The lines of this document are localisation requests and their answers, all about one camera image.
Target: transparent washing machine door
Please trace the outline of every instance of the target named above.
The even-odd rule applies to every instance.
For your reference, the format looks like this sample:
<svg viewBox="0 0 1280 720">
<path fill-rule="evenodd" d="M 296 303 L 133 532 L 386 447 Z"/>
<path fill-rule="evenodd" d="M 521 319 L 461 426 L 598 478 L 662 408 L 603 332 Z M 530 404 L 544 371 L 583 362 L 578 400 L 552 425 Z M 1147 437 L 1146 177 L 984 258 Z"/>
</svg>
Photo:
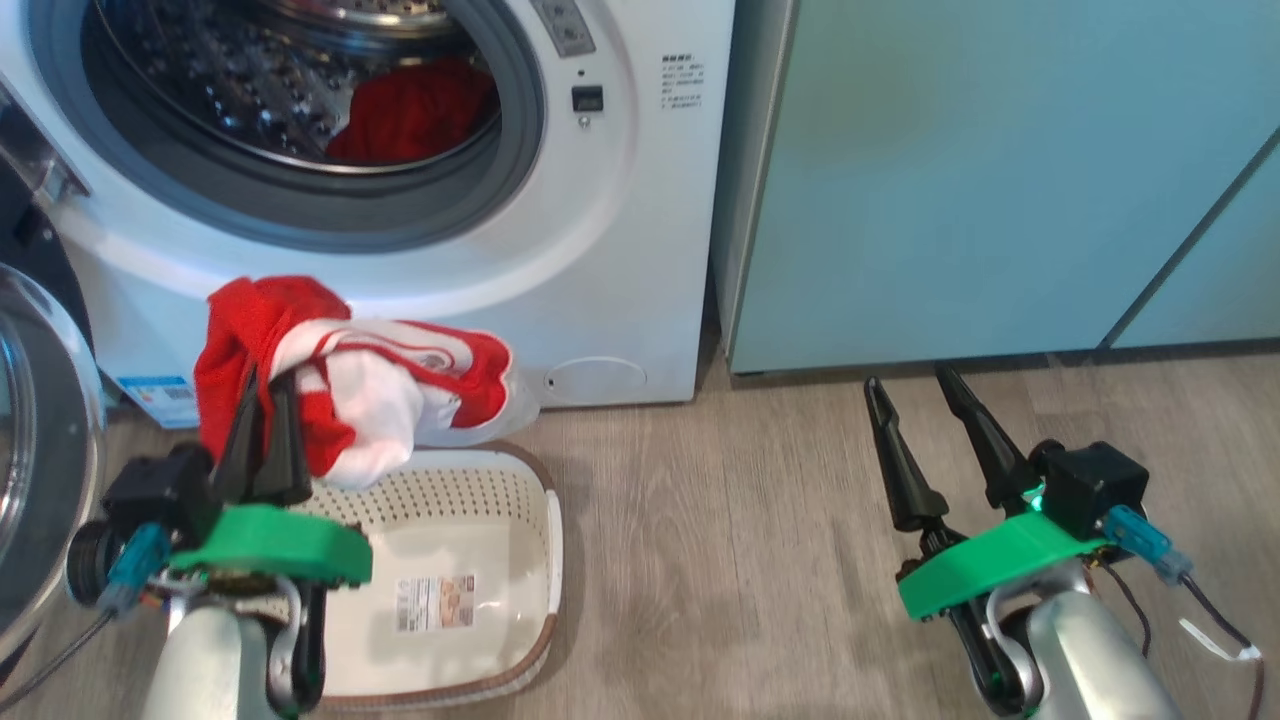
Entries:
<svg viewBox="0 0 1280 720">
<path fill-rule="evenodd" d="M 0 160 L 3 682 L 64 592 L 67 546 L 97 501 L 105 423 L 83 299 L 46 214 L 83 188 L 3 85 Z"/>
<path fill-rule="evenodd" d="M 0 265 L 0 659 L 63 591 L 63 562 L 102 479 L 102 388 L 51 295 Z"/>
</svg>

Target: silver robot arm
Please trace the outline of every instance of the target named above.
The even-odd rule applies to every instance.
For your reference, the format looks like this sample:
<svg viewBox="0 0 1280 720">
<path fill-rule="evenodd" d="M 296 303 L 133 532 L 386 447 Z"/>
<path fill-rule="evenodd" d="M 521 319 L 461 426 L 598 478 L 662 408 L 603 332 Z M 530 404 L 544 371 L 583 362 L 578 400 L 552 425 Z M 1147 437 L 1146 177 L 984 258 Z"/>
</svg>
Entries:
<svg viewBox="0 0 1280 720">
<path fill-rule="evenodd" d="M 1115 616 L 1092 594 L 1055 594 L 1027 618 L 1043 687 L 1037 720 L 1175 720 L 1183 714 Z"/>
<path fill-rule="evenodd" d="M 169 633 L 142 720 L 279 720 L 268 701 L 262 623 L 223 606 L 180 616 Z"/>
<path fill-rule="evenodd" d="M 1102 528 L 1101 516 L 1093 516 L 1094 512 L 1107 514 L 1112 506 L 1140 502 L 1147 473 L 1115 448 L 1100 443 L 1074 455 L 1060 445 L 1042 443 L 1048 450 L 1041 451 L 1041 456 L 1057 454 L 1053 461 L 1059 462 L 1044 471 L 1036 461 L 1037 454 L 1033 454 L 1036 464 L 1021 455 L 955 370 L 940 366 L 937 375 L 951 413 L 968 430 L 987 479 L 989 505 L 1005 510 L 1007 518 L 1016 518 L 1039 512 L 1042 500 L 1051 496 L 1061 502 L 1055 510 L 1062 512 L 1051 516 L 1046 509 L 1043 521 L 1019 525 L 1043 528 L 1044 534 L 1023 539 L 1011 534 L 1006 542 L 1041 547 L 1043 541 L 1046 548 L 1057 543 L 1055 547 L 1088 552 L 1094 544 L 1084 541 Z M 943 523 L 947 501 L 924 479 L 897 428 L 897 411 L 877 378 L 867 380 L 867 407 L 893 528 L 920 533 L 923 559 L 904 562 L 897 574 L 900 589 L 908 592 L 904 579 L 931 562 L 940 562 L 933 569 L 947 571 L 933 571 L 927 580 L 911 583 L 910 592 L 915 593 L 911 600 L 968 597 L 945 609 L 923 601 L 914 612 L 919 616 L 941 611 L 950 620 L 968 655 L 978 694 L 995 715 L 1034 714 L 1037 720 L 1181 717 L 1142 652 L 1091 594 L 1080 557 L 1059 555 L 1052 565 L 1012 580 L 984 575 L 980 555 L 966 556 L 959 547 L 968 538 Z M 1047 487 L 1051 480 L 1056 487 Z M 993 553 L 992 562 L 997 562 L 1000 547 L 989 542 L 983 547 Z M 1052 560 L 1053 553 L 1046 550 L 1044 557 Z M 938 588 L 945 592 L 936 592 Z M 1012 601 L 1027 596 L 1037 597 L 1038 603 L 1005 612 Z M 904 602 L 911 606 L 906 594 Z"/>
</svg>

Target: laundry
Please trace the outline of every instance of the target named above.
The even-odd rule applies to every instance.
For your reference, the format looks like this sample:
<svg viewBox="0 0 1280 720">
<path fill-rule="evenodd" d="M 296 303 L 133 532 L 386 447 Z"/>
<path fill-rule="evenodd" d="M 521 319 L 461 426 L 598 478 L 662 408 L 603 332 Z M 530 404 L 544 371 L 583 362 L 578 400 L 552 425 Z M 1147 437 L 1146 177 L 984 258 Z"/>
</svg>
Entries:
<svg viewBox="0 0 1280 720">
<path fill-rule="evenodd" d="M 447 152 L 497 105 L 493 78 L 461 58 L 394 69 L 365 82 L 351 122 L 326 149 L 349 163 L 408 163 Z"/>
<path fill-rule="evenodd" d="M 538 416 L 511 348 L 494 336 L 426 323 L 351 318 L 312 278 L 232 281 L 209 297 L 209 337 L 196 363 L 200 437 L 220 457 L 255 369 L 294 370 L 311 474 L 364 489 L 417 446 L 463 447 Z M 268 383 L 260 400 L 270 427 Z"/>
</svg>

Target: red and white cloth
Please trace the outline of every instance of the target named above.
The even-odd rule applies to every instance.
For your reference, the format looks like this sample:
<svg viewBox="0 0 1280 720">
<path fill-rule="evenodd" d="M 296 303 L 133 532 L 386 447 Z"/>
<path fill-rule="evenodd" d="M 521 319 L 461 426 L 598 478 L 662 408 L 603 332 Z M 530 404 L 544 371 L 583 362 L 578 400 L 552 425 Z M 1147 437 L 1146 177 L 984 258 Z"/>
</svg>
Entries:
<svg viewBox="0 0 1280 720">
<path fill-rule="evenodd" d="M 353 320 L 342 299 L 306 277 L 232 281 L 209 310 L 196 400 L 201 441 L 219 459 L 255 368 L 268 428 L 268 382 L 297 369 L 307 465 L 346 489 L 372 486 L 416 446 L 476 445 L 538 416 L 511 348 L 490 334 Z"/>
</svg>

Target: green mount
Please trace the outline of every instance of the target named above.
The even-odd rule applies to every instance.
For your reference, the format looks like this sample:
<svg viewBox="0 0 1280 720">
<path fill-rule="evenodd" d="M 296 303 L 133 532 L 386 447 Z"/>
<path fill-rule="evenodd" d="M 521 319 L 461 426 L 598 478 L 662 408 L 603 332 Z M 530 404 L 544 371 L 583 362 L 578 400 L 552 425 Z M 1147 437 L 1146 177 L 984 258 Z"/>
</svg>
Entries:
<svg viewBox="0 0 1280 720">
<path fill-rule="evenodd" d="M 239 570 L 284 575 L 326 585 L 362 585 L 372 578 L 374 550 L 358 530 L 274 505 L 223 509 L 209 539 L 175 552 L 182 571 Z"/>
<path fill-rule="evenodd" d="M 940 552 L 897 584 L 913 620 L 923 620 L 1051 565 L 1107 544 L 1080 542 L 1039 512 L 1016 515 Z"/>
</svg>

